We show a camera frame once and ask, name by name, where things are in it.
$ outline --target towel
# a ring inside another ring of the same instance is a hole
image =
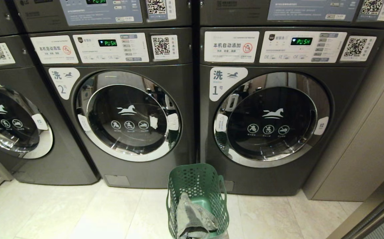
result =
[[[180,195],[176,219],[178,239],[203,239],[210,231],[218,229],[217,218],[205,208],[192,203],[186,192]]]

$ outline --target qr code sticker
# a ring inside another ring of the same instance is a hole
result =
[[[155,59],[178,59],[177,35],[152,36]]]
[[[350,36],[340,60],[366,61],[377,37]]]
[[[167,6],[165,0],[147,0],[148,13],[152,14],[167,14]]]
[[[384,0],[365,0],[362,5],[361,14],[378,15]]]
[[[15,63],[15,60],[13,59],[6,43],[0,43],[0,65],[13,63]]]

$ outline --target white horse logo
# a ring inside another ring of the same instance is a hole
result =
[[[267,118],[267,119],[280,119],[280,118],[283,118],[283,116],[281,115],[281,113],[283,113],[283,108],[278,109],[275,112],[271,112],[271,111],[263,111],[263,112],[266,112],[266,114],[263,115],[263,117]]]
[[[137,114],[137,112],[134,111],[134,109],[135,109],[134,105],[131,105],[128,108],[117,107],[117,109],[121,110],[120,112],[118,112],[118,114],[120,114],[120,115],[135,115],[135,114]]]

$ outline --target tile floor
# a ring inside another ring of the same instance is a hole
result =
[[[0,239],[170,239],[166,190],[0,186]],[[230,239],[324,239],[360,202],[228,195]]]

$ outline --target green laundry basket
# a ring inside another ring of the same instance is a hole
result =
[[[220,193],[220,183],[223,187],[224,199]],[[226,189],[223,176],[218,176],[214,167],[200,163],[179,166],[171,171],[166,207],[169,231],[173,238],[177,238],[176,209],[182,192],[187,192],[193,203],[204,207],[218,219],[218,230],[210,233],[207,238],[229,238],[226,231],[229,225]]]

